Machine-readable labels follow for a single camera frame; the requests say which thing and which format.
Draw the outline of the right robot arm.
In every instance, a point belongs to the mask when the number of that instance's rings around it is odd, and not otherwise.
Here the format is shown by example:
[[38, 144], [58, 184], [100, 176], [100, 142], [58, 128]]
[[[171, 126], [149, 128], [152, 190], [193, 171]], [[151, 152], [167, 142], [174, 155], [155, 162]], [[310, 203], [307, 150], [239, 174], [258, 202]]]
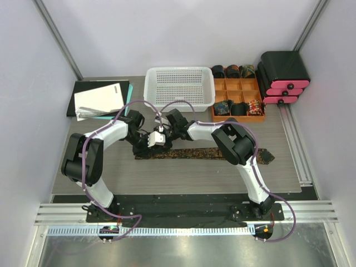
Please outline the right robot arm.
[[168, 112], [166, 118], [172, 139], [215, 142], [223, 158], [240, 173], [248, 190], [253, 217], [262, 220], [271, 215], [275, 198], [258, 168], [256, 141], [237, 120], [230, 118], [219, 123], [188, 121], [177, 109]]

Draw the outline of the black key-pattern tie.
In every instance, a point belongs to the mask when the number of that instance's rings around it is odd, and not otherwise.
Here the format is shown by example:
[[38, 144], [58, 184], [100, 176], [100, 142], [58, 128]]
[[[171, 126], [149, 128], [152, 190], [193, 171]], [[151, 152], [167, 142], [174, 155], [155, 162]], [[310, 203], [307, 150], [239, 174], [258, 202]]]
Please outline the black key-pattern tie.
[[[275, 156], [273, 156], [267, 149], [258, 149], [256, 158], [258, 164], [268, 165], [275, 159]], [[135, 160], [149, 159], [225, 160], [222, 155], [222, 152], [217, 147], [199, 149], [176, 149], [162, 152], [157, 155], [150, 155], [148, 157], [135, 156]]]

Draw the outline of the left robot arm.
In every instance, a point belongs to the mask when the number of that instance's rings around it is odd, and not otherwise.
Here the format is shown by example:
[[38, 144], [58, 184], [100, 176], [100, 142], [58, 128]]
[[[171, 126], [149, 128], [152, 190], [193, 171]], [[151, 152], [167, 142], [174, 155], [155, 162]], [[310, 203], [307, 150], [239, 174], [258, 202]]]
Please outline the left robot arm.
[[146, 156], [149, 153], [149, 133], [140, 132], [144, 122], [141, 113], [131, 110], [127, 116], [110, 120], [92, 132], [73, 133], [69, 138], [61, 172], [79, 186], [82, 185], [82, 171], [85, 172], [85, 189], [91, 196], [92, 205], [99, 209], [100, 217], [107, 222], [118, 217], [118, 207], [114, 194], [102, 179], [104, 151], [117, 141], [127, 141], [132, 145], [135, 156]]

